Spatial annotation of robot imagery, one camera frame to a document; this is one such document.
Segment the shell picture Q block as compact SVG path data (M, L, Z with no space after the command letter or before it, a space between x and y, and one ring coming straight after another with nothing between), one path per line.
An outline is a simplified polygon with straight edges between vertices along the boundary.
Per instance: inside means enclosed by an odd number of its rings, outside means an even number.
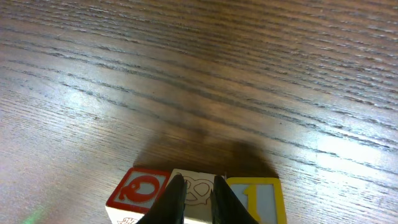
M106 202L112 224L137 223L162 195L171 173L130 168Z

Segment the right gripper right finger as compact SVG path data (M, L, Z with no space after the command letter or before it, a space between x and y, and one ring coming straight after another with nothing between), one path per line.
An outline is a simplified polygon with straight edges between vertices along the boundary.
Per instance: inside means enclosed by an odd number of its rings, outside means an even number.
M220 175L210 194L212 224L258 224Z

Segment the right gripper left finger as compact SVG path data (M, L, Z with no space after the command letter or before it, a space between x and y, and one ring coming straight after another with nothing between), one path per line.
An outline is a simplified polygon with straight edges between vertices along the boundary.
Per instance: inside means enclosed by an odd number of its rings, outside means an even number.
M187 182L182 174L175 175L137 224L183 224L186 194Z

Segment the car picture yellow block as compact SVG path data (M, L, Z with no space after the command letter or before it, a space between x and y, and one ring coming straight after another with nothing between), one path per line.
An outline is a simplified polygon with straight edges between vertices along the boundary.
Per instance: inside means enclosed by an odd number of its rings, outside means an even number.
M243 207L258 223L287 224L280 179L230 177L226 179Z

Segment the letter E L block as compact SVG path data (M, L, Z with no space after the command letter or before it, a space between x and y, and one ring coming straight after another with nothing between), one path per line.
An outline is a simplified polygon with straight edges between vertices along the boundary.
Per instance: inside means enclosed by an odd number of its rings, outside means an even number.
M174 169L168 184L178 174L181 174L187 181L184 223L212 224L210 195L213 190L215 174Z

